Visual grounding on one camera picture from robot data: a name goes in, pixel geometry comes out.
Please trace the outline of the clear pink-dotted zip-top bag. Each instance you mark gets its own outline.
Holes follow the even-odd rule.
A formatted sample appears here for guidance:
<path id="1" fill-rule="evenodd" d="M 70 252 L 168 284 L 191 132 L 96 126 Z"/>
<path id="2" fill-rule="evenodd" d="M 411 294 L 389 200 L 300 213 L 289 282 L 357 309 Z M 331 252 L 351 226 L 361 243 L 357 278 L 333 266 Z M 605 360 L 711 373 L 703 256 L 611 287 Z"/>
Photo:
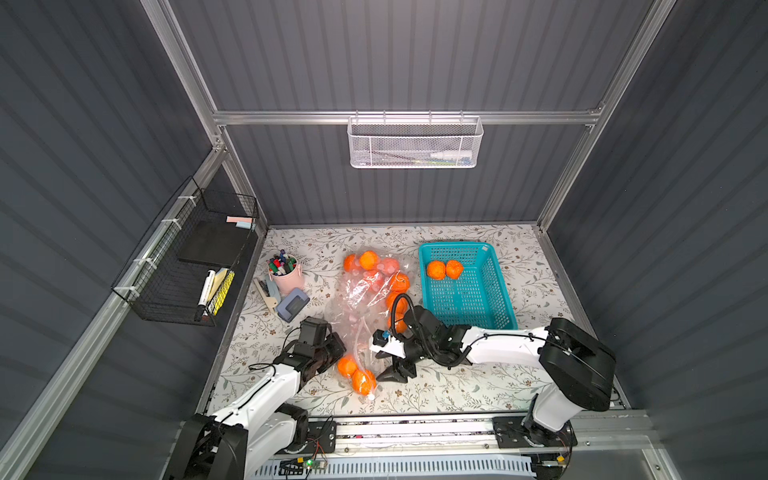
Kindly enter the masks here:
<path id="1" fill-rule="evenodd" d="M 392 292 L 389 287 L 390 278 L 397 272 L 405 273 L 411 283 L 407 291 L 409 292 L 415 283 L 415 270 L 412 263 L 404 258 L 398 258 L 389 253 L 379 253 L 373 249 L 368 250 L 374 251 L 380 258 L 377 269 L 366 271 L 360 267 L 357 271 L 345 272 L 343 268 L 336 294 L 326 308 L 326 319 L 343 341 L 345 355 L 352 355 L 358 369 L 370 370 L 376 378 L 376 375 L 384 370 L 385 362 L 370 351 L 371 337 L 377 329 L 388 331 L 393 328 L 395 330 L 396 319 L 403 318 L 405 314 L 396 315 L 394 311 L 391 313 L 387 311 L 386 298 Z M 359 256 L 368 250 L 359 250 L 351 254 L 355 254 L 358 260 Z M 353 390 L 352 379 L 344 379 Z M 372 395 L 361 396 L 372 400 L 375 398 L 376 390 Z"/>

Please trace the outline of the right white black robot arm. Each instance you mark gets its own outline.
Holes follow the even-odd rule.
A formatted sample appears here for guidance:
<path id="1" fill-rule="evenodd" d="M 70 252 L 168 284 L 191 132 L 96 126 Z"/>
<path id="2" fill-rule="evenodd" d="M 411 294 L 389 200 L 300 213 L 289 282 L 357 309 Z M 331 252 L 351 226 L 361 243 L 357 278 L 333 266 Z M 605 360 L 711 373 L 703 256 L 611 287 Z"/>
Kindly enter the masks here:
<path id="1" fill-rule="evenodd" d="M 541 444 L 564 431 L 582 411 L 605 412 L 611 406 L 616 357 L 610 348 L 575 323 L 553 318 L 529 330 L 490 330 L 447 325 L 422 306 L 406 311 L 408 334 L 377 330 L 370 340 L 376 357 L 392 363 L 377 379 L 406 383 L 416 364 L 430 360 L 446 369 L 477 364 L 540 368 L 549 383 L 534 395 L 521 429 Z"/>

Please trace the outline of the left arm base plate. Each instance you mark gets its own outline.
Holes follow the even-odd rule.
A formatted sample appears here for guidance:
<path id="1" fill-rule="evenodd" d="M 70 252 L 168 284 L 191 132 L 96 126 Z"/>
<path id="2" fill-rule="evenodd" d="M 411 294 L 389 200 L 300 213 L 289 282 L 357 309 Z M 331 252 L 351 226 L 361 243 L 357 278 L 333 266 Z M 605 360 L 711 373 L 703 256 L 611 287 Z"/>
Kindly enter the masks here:
<path id="1" fill-rule="evenodd" d="M 255 434 L 249 452 L 266 455 L 310 455 L 317 452 L 334 453 L 337 440 L 337 422 L 276 420 L 263 425 Z"/>

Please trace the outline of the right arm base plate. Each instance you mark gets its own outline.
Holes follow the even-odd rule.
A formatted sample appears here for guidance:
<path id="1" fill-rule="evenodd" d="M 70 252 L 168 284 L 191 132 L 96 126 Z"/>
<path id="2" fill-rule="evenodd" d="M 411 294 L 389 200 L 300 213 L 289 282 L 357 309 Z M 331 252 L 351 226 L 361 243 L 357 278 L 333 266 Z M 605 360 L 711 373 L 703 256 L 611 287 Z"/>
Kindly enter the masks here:
<path id="1" fill-rule="evenodd" d="M 553 432 L 528 421 L 522 415 L 495 416 L 492 433 L 499 448 L 573 448 L 578 440 L 568 421 L 559 431 Z"/>

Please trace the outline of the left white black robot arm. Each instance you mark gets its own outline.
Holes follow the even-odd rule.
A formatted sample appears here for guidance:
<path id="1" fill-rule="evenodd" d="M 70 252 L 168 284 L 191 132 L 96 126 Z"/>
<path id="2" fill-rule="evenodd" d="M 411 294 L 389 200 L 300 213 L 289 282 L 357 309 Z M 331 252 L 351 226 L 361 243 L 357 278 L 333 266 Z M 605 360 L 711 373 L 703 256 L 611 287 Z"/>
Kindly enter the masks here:
<path id="1" fill-rule="evenodd" d="M 165 479 L 246 479 L 280 450 L 297 452 L 308 442 L 308 413 L 292 399 L 346 352 L 331 325 L 306 318 L 299 337 L 265 366 L 266 374 L 230 405 L 196 414 L 184 426 Z"/>

